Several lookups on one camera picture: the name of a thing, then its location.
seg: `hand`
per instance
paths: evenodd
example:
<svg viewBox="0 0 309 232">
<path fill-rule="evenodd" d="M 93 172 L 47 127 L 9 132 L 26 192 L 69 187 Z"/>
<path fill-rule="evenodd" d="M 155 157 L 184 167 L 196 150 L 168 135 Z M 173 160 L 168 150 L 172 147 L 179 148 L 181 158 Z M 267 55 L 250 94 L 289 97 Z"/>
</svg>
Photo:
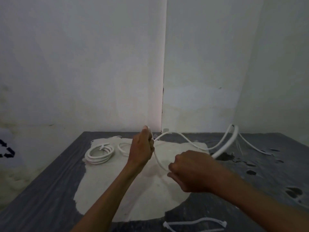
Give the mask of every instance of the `hand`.
<svg viewBox="0 0 309 232">
<path fill-rule="evenodd" d="M 168 176 L 174 179 L 185 192 L 211 192 L 222 196 L 234 174 L 219 164 L 210 155 L 186 151 L 176 155 L 175 162 L 168 166 Z"/>
<path fill-rule="evenodd" d="M 128 164 L 133 164 L 141 171 L 148 160 L 150 160 L 154 150 L 151 132 L 149 132 L 148 127 L 145 125 L 143 130 L 133 137 Z"/>
</svg>

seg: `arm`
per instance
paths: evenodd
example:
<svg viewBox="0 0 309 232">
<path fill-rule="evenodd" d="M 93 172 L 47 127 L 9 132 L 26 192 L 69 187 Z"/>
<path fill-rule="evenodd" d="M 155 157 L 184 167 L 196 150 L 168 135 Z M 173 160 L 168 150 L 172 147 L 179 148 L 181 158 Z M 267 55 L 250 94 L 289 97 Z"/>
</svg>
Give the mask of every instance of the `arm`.
<svg viewBox="0 0 309 232">
<path fill-rule="evenodd" d="M 185 192 L 210 192 L 245 212 L 267 231 L 308 231 L 309 215 L 255 190 L 211 156 L 187 151 L 169 165 L 168 176 Z"/>
<path fill-rule="evenodd" d="M 133 137 L 126 166 L 71 232 L 105 232 L 108 230 L 127 189 L 151 158 L 154 151 L 151 137 L 147 126 L 144 126 L 142 132 Z"/>
</svg>

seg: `recycling symbol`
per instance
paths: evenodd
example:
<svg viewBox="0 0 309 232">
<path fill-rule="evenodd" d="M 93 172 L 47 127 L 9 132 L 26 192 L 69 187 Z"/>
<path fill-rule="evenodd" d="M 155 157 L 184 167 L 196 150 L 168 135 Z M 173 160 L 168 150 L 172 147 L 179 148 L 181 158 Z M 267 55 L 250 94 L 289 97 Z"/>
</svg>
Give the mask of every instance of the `recycling symbol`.
<svg viewBox="0 0 309 232">
<path fill-rule="evenodd" d="M 6 147 L 6 150 L 9 152 L 9 154 L 8 153 L 5 153 L 4 155 L 0 154 L 0 158 L 2 158 L 3 156 L 6 157 L 6 158 L 13 158 L 14 157 L 15 152 L 12 150 L 12 148 L 7 147 L 7 144 L 4 141 L 2 141 L 1 139 L 0 139 L 0 145 L 3 146 L 3 147 Z"/>
</svg>

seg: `gray table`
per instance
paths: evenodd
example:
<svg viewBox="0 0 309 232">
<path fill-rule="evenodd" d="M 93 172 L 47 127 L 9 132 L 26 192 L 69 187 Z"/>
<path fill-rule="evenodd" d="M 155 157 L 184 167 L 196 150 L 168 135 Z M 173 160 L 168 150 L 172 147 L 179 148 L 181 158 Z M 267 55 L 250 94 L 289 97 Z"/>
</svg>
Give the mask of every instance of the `gray table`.
<svg viewBox="0 0 309 232">
<path fill-rule="evenodd" d="M 132 138 L 134 134 L 83 132 L 0 213 L 0 231 L 69 231 L 82 218 L 75 208 L 73 197 L 86 171 L 82 158 L 90 148 L 90 142 L 118 135 Z M 208 147 L 217 144 L 223 136 L 222 133 L 185 135 L 192 141 L 206 143 Z M 279 202 L 309 212 L 309 147 L 279 133 L 243 136 L 273 156 L 258 153 L 238 139 L 242 153 L 234 143 L 221 156 L 221 163 Z M 161 140 L 185 142 L 177 134 L 166 135 Z M 167 231 L 162 227 L 164 221 L 192 221 L 202 217 L 227 221 L 225 231 L 264 231 L 238 208 L 209 193 L 191 193 L 185 202 L 167 211 L 163 218 L 112 223 L 110 230 Z M 199 223 L 173 228 L 182 232 L 219 227 Z"/>
</svg>

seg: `forearm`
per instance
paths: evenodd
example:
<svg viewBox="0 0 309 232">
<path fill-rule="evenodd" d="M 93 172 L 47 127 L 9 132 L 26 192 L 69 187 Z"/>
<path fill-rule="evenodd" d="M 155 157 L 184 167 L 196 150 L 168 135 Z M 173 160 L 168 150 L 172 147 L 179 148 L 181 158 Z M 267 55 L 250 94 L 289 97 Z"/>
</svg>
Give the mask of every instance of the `forearm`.
<svg viewBox="0 0 309 232">
<path fill-rule="evenodd" d="M 114 182 L 86 212 L 71 232 L 107 231 L 123 196 L 139 172 L 138 167 L 133 164 L 126 164 Z"/>
<path fill-rule="evenodd" d="M 227 184 L 226 193 L 222 198 L 240 208 L 265 230 L 282 232 L 308 230 L 309 217 L 305 212 L 278 203 L 238 176 L 234 176 Z"/>
</svg>

